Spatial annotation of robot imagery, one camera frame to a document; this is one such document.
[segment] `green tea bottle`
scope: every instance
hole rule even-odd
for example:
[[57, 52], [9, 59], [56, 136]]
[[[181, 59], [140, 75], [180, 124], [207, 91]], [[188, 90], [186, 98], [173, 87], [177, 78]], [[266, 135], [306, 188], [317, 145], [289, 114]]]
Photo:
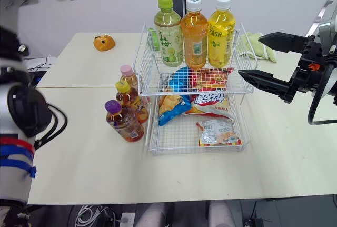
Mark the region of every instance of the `green tea bottle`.
[[173, 11], [172, 0], [158, 0], [160, 11], [154, 17], [163, 63], [179, 66], [183, 62], [181, 18]]

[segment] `chip bag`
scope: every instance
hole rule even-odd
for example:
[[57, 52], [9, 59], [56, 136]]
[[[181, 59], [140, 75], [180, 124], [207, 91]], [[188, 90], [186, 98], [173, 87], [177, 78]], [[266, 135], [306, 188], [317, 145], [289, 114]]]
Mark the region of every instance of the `chip bag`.
[[191, 71], [190, 85], [193, 91], [226, 90], [228, 75], [234, 70], [232, 67], [204, 68]]
[[191, 96], [192, 108], [184, 113], [225, 116], [232, 119], [228, 96], [224, 93], [207, 93]]
[[[190, 69], [186, 66], [170, 75], [164, 82], [164, 92], [187, 91]], [[188, 95], [162, 95], [159, 98], [159, 126], [191, 108]]]
[[241, 140], [235, 135], [230, 119], [213, 119], [198, 122], [196, 125], [202, 131], [199, 146], [241, 145]]

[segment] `green bottle cap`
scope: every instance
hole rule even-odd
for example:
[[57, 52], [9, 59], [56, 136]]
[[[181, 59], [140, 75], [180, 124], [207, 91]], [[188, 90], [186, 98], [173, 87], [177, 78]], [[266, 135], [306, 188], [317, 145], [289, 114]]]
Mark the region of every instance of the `green bottle cap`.
[[158, 0], [158, 7], [163, 9], [169, 9], [173, 7], [172, 0]]

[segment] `two-tier wire rack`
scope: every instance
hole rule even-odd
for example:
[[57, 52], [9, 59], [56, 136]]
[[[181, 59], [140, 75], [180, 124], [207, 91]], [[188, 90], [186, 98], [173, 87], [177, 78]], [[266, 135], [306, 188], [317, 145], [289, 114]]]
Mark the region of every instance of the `two-tier wire rack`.
[[[167, 82], [172, 75], [180, 78], [177, 70], [186, 66], [185, 61], [179, 67], [166, 66], [162, 61], [160, 51], [156, 51], [151, 38], [151, 34], [143, 26], [139, 48], [133, 63], [133, 68], [138, 77], [138, 93], [140, 96], [154, 96], [152, 105], [150, 105], [150, 116], [147, 124], [146, 146], [154, 155], [158, 154], [178, 154], [178, 153], [200, 153], [214, 151], [242, 151], [250, 142], [250, 135], [247, 129], [245, 116], [241, 105], [245, 94], [253, 93], [254, 87], [247, 83], [238, 74], [239, 70], [253, 69], [251, 61], [255, 62], [257, 67], [257, 58], [254, 54], [252, 45], [248, 39], [247, 33], [241, 24], [235, 30], [233, 39], [232, 56], [229, 64], [222, 70], [227, 74], [227, 83], [224, 88], [217, 89], [217, 93], [227, 95], [230, 104], [230, 113], [233, 117], [234, 133], [241, 139], [241, 145], [221, 145], [221, 146], [199, 146], [201, 131], [196, 126], [197, 122], [209, 120], [209, 117], [200, 115], [177, 116], [167, 124], [159, 126], [158, 123], [158, 98], [161, 95], [191, 95], [191, 94], [211, 94], [214, 91], [198, 91], [192, 87], [180, 89], [180, 92], [165, 92]], [[212, 68], [208, 63], [199, 70]], [[190, 77], [181, 75], [181, 81], [190, 81]]]

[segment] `red strap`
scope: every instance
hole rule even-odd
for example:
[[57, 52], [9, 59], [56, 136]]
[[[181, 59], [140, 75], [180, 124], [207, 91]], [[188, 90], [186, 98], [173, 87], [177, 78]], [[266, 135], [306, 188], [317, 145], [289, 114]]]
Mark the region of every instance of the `red strap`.
[[34, 156], [35, 149], [34, 146], [29, 144], [27, 141], [16, 139], [14, 137], [0, 137], [0, 144], [1, 145], [19, 145], [26, 149], [28, 149]]

